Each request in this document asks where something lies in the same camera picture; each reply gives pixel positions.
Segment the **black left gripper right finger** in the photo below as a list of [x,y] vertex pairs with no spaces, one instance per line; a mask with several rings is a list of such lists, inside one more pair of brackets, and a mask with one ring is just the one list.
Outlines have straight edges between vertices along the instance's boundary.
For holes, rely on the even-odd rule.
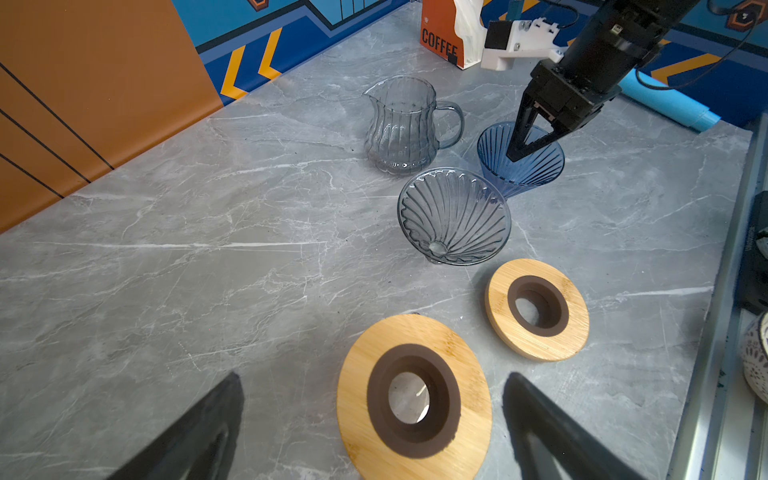
[[519,372],[505,383],[502,410],[524,479],[559,479],[558,466],[572,479],[641,477]]

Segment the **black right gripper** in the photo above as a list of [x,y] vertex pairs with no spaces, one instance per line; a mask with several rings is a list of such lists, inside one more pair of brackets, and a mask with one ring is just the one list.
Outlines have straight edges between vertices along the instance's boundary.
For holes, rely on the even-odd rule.
[[[506,152],[507,158],[517,162],[568,135],[567,129],[580,129],[620,92],[618,85],[606,92],[598,92],[591,86],[578,86],[552,60],[539,61],[523,93]],[[537,116],[545,118],[553,130],[529,141],[528,135]]]

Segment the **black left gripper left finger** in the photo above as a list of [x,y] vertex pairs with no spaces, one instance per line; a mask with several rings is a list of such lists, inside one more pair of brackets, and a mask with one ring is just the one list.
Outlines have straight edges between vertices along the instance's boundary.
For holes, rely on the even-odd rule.
[[240,432],[244,392],[229,373],[112,479],[226,479]]

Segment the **blue glass dripper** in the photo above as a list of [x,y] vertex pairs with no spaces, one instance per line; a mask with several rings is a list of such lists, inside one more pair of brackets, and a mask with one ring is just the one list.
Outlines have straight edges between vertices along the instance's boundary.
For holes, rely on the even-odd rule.
[[477,153],[483,177],[505,198],[546,185],[562,173],[565,154],[558,142],[516,162],[506,153],[515,122],[499,122],[487,127],[477,141]]

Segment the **coffee filter pack orange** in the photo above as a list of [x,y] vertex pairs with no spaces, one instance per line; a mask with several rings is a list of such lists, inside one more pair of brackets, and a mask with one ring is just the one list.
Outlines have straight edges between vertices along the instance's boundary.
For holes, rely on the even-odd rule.
[[487,1],[423,0],[420,44],[466,70],[481,62],[487,28],[481,12]]

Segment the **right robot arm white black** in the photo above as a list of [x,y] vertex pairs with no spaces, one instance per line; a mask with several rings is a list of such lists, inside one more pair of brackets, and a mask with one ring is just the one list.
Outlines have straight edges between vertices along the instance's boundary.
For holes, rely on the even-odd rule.
[[620,93],[630,71],[651,61],[659,42],[694,1],[607,1],[559,62],[543,59],[523,92],[506,152],[517,162],[590,122]]

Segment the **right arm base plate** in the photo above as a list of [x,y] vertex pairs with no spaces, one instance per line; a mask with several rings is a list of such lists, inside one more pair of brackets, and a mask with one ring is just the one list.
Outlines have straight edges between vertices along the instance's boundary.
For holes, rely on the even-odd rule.
[[735,302],[756,315],[767,310],[767,192],[755,195],[738,274]]

